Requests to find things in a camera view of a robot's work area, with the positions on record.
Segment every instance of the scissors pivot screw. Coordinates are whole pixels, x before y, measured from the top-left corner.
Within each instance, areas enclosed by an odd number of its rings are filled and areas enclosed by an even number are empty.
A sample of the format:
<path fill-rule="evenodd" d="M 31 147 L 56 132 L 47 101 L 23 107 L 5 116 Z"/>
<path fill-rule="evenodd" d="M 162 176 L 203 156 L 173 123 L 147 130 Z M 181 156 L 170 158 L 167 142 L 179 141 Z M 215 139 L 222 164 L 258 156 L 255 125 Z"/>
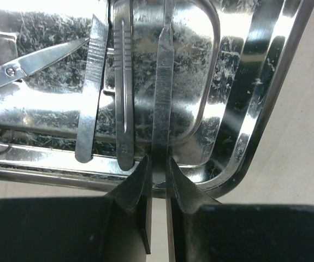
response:
<path fill-rule="evenodd" d="M 15 76 L 16 72 L 15 72 L 15 69 L 13 69 L 12 67 L 9 67 L 6 69 L 6 74 L 8 76 Z"/>

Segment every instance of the stainless steel tray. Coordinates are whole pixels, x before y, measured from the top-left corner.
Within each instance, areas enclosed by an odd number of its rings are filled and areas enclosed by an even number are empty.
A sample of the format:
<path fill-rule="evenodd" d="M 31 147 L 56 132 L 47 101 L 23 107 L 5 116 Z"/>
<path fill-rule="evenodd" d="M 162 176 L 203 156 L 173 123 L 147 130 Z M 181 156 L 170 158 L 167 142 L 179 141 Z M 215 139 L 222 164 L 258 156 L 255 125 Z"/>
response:
<path fill-rule="evenodd" d="M 90 33 L 96 0 L 0 0 L 0 32 L 18 54 Z M 218 197 L 245 175 L 314 0 L 178 0 L 170 150 L 192 181 Z M 135 166 L 151 147 L 163 1 L 133 2 Z M 94 157 L 75 160 L 87 46 L 0 88 L 0 179 L 109 190 L 130 171 L 115 158 L 113 44 L 109 40 Z M 0 59 L 7 59 L 0 47 Z M 155 185 L 155 193 L 163 192 Z"/>

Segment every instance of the beige surface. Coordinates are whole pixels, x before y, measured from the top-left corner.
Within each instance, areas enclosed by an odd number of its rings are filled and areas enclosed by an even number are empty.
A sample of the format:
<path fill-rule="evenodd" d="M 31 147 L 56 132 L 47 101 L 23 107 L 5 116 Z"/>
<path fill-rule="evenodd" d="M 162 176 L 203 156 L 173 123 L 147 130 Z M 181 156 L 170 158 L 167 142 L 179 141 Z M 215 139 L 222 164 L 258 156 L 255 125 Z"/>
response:
<path fill-rule="evenodd" d="M 96 192 L 0 181 L 1 197 Z M 314 11 L 252 165 L 223 203 L 314 204 Z M 168 261 L 165 201 L 153 202 L 152 261 Z"/>

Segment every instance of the scissors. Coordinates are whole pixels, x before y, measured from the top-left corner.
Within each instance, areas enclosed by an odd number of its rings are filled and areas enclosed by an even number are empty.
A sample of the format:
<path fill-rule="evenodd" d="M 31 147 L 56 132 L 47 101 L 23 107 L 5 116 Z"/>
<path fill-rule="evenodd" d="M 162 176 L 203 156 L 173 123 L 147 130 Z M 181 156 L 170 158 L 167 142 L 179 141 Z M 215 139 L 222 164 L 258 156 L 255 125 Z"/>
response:
<path fill-rule="evenodd" d="M 72 40 L 38 50 L 0 65 L 0 88 L 57 63 L 87 42 L 88 38 Z"/>

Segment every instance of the scratched metal surface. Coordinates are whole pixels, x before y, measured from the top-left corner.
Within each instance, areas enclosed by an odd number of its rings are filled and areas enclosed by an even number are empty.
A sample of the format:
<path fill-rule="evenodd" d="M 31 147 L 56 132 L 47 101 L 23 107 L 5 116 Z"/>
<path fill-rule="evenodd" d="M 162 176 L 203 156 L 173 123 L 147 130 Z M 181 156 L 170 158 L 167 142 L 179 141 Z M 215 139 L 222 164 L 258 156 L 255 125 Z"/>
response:
<path fill-rule="evenodd" d="M 0 31 L 17 34 L 20 56 L 87 37 L 94 1 L 67 5 L 62 0 L 21 0 L 13 5 L 0 0 Z M 287 52 L 294 52 L 313 5 L 306 0 L 177 1 L 170 151 L 185 174 L 214 195 L 223 194 L 219 188 L 224 184 L 240 181 L 238 173 L 243 177 L 244 163 L 250 163 L 268 118 L 260 113 L 269 116 L 272 110 L 292 59 Z M 133 2 L 136 163 L 151 147 L 162 27 L 163 1 Z M 49 174 L 51 183 L 80 186 L 81 178 L 88 177 L 91 184 L 83 187 L 106 190 L 131 173 L 121 171 L 115 159 L 112 51 L 99 102 L 96 155 L 87 164 L 74 159 L 86 56 L 87 46 L 22 83 L 0 89 L 0 128 L 8 130 L 1 142 L 12 144 L 0 145 L 1 151 L 7 148 L 0 154 L 0 177 L 11 175 L 7 166 L 22 170 L 20 180 Z M 56 179 L 65 175 L 73 180 Z M 39 180 L 50 183 L 45 176 Z"/>

